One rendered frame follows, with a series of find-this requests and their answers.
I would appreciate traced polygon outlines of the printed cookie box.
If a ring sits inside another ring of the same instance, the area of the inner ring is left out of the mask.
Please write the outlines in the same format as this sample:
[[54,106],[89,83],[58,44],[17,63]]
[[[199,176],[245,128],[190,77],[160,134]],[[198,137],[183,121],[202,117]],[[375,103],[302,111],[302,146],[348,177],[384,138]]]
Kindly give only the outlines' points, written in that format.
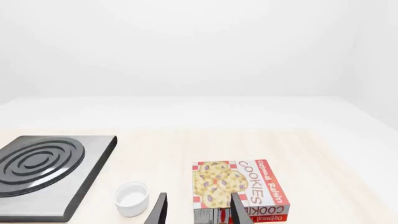
[[290,203],[265,159],[194,162],[194,224],[233,224],[231,195],[237,194],[255,223],[286,222]]

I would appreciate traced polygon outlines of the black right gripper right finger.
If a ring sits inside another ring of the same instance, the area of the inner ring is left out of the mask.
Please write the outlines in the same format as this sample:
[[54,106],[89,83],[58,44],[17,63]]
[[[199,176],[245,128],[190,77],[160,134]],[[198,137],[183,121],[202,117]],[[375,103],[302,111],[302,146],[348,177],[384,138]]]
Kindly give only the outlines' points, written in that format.
[[231,194],[230,212],[233,224],[254,224],[237,193]]

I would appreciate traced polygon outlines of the flat black stove plate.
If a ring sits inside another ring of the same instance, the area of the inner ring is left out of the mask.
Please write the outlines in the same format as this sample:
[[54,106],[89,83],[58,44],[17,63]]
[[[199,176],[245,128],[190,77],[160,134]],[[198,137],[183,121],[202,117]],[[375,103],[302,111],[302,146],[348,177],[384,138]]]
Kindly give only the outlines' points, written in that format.
[[0,223],[66,223],[116,136],[19,136],[0,149]]

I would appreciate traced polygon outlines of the small white ramekin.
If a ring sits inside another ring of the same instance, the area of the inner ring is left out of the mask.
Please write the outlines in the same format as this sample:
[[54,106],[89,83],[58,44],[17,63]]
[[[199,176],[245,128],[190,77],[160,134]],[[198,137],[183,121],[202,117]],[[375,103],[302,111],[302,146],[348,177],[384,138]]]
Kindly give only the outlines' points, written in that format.
[[121,216],[138,216],[149,206],[149,189],[137,180],[121,184],[115,191],[114,204]]

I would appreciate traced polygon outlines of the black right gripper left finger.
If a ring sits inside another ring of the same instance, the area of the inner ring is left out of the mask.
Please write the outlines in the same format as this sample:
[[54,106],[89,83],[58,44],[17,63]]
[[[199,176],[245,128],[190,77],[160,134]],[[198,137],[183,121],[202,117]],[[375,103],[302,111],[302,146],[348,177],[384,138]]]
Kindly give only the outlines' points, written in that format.
[[162,192],[144,224],[165,224],[167,218],[167,194]]

